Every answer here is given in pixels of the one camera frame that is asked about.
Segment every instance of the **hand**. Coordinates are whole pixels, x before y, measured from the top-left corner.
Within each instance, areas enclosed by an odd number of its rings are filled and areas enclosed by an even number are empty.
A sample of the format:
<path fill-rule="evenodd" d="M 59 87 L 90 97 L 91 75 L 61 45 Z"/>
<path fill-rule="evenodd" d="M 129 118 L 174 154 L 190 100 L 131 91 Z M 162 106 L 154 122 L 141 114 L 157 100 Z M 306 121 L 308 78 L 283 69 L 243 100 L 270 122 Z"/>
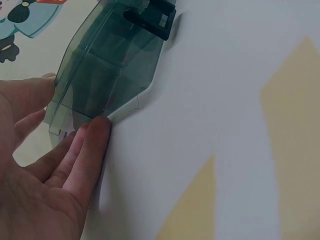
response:
<path fill-rule="evenodd" d="M 45 75 L 0 81 L 0 233 L 3 240 L 78 240 L 99 178 L 111 124 L 97 117 L 35 163 L 13 152 L 43 120 L 55 91 Z"/>

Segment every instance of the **plastic cover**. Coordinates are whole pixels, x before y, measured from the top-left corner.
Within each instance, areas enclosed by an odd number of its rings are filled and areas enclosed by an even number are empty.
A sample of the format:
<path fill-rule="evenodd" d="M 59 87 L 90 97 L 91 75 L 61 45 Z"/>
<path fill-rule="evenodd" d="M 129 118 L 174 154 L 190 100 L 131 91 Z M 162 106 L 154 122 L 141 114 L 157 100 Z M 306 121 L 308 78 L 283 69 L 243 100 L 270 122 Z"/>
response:
<path fill-rule="evenodd" d="M 47 108 L 52 143 L 99 115 L 110 116 L 152 83 L 163 40 L 123 17 L 148 0 L 98 4 L 70 42 Z"/>

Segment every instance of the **cartoon sticker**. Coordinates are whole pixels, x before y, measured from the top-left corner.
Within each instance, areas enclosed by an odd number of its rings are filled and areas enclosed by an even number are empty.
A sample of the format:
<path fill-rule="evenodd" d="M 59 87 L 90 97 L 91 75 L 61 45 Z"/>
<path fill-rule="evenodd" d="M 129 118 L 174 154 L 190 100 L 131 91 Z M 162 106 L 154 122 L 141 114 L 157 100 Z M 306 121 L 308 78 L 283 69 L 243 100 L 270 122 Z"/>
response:
<path fill-rule="evenodd" d="M 40 34 L 67 0 L 0 0 L 0 63 L 15 61 L 19 48 L 15 34 L 28 38 Z"/>

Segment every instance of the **black plastic clip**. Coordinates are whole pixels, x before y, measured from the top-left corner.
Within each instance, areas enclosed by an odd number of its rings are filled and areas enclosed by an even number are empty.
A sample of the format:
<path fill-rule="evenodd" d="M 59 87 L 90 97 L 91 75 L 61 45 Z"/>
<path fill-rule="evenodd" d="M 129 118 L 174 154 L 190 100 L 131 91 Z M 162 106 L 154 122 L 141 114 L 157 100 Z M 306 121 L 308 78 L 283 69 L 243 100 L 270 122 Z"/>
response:
<path fill-rule="evenodd" d="M 149 1 L 149 5 L 141 14 L 136 7 L 128 7 L 123 17 L 166 41 L 177 12 L 176 6 L 167 0 Z"/>

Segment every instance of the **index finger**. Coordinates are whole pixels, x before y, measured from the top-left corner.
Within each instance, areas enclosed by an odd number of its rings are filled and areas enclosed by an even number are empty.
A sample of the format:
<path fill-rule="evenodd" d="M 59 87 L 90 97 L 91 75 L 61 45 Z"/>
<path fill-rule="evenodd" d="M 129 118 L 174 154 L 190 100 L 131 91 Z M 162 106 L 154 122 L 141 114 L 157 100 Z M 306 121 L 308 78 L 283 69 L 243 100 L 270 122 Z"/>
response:
<path fill-rule="evenodd" d="M 110 131 L 111 123 L 105 117 L 96 117 L 91 122 L 80 154 L 63 185 L 63 189 L 67 190 L 80 204 L 84 214 L 88 211 L 91 195 L 101 172 Z"/>
<path fill-rule="evenodd" d="M 54 93 L 55 82 L 50 78 L 0 81 L 0 96 L 10 104 L 15 123 L 47 106 Z"/>

